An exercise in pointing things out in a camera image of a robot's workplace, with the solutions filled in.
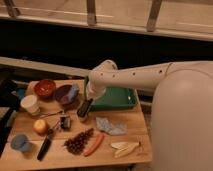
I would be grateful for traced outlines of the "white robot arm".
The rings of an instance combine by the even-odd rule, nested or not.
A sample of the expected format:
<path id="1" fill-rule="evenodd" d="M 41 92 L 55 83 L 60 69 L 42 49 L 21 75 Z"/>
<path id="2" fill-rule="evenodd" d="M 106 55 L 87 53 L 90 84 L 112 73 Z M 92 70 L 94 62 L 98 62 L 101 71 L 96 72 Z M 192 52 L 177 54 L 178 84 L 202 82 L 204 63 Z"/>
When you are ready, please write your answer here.
<path id="1" fill-rule="evenodd" d="M 213 61 L 119 70 L 106 60 L 89 73 L 87 96 L 109 86 L 150 91 L 152 170 L 213 171 Z"/>

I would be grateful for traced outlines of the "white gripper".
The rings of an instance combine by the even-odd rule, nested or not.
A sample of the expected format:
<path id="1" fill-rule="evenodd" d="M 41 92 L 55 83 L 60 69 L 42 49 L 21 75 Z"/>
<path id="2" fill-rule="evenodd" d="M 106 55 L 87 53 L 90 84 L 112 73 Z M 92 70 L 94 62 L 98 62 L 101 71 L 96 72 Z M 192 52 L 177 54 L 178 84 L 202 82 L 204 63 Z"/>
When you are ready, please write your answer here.
<path id="1" fill-rule="evenodd" d="M 86 85 L 86 97 L 88 99 L 97 100 L 102 97 L 106 92 L 103 86 L 97 86 L 93 82 L 88 82 Z"/>

